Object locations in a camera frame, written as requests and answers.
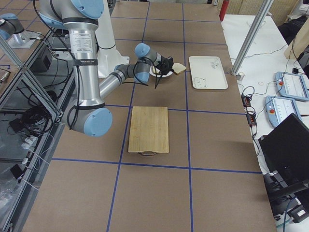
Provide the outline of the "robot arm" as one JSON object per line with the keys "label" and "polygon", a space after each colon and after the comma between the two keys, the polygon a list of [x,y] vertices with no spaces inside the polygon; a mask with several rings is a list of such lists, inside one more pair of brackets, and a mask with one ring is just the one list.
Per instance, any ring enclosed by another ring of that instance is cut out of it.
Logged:
{"label": "robot arm", "polygon": [[13,13],[0,16],[0,36],[11,48],[30,49],[35,40],[30,39],[28,32]]}
{"label": "robot arm", "polygon": [[77,98],[66,109],[64,121],[71,130],[103,136],[112,125],[105,97],[128,78],[147,84],[152,67],[162,75],[172,71],[173,59],[144,43],[135,48],[137,62],[129,64],[116,49],[105,0],[42,0],[39,16],[46,26],[69,32]]}

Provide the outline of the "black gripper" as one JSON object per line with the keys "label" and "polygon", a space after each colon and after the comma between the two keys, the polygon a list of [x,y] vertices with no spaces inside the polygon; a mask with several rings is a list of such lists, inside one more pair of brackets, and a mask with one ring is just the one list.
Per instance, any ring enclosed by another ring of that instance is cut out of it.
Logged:
{"label": "black gripper", "polygon": [[158,62],[158,69],[160,74],[168,74],[169,72],[173,71],[173,58],[172,57],[164,57],[161,56],[161,60]]}

